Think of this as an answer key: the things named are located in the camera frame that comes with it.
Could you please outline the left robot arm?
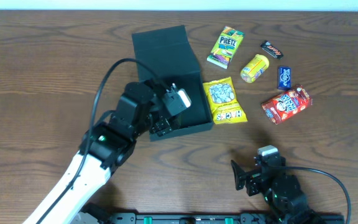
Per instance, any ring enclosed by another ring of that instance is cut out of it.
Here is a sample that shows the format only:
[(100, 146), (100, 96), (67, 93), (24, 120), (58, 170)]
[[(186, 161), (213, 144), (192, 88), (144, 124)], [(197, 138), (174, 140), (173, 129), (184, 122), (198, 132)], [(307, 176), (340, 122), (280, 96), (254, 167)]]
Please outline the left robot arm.
[(71, 223), (132, 155), (140, 135), (171, 132), (172, 122), (190, 105), (186, 91), (175, 85), (128, 83), (115, 110), (91, 119), (68, 169), (25, 222)]

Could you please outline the yellow Hacks candy bag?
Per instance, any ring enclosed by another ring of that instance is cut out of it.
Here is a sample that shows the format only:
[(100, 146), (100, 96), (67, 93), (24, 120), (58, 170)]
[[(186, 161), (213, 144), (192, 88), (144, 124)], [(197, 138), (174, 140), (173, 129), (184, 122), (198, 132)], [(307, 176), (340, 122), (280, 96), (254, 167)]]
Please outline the yellow Hacks candy bag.
[(245, 123), (247, 116), (239, 104), (232, 78), (203, 83), (215, 124)]

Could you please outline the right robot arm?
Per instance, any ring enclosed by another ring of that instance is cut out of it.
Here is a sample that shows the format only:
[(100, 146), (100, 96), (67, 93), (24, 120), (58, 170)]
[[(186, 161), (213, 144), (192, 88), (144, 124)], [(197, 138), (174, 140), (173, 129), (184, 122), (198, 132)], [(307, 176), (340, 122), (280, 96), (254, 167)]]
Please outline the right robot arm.
[(257, 169), (244, 171), (231, 161), (236, 190), (246, 189), (248, 196), (262, 194), (277, 223), (321, 224), (325, 221), (308, 205), (295, 175), (286, 174), (286, 159), (278, 152), (255, 158)]

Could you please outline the black box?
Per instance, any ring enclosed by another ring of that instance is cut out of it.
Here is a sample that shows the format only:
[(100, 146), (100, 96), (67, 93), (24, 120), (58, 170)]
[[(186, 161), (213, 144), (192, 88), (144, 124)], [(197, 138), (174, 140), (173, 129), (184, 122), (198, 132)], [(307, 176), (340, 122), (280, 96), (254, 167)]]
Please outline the black box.
[(168, 86), (184, 89), (191, 106), (179, 115), (172, 132), (158, 136), (159, 141), (208, 131), (213, 127), (209, 104), (203, 89), (201, 69), (188, 41), (185, 26), (175, 26), (132, 34), (135, 58), (150, 67)]

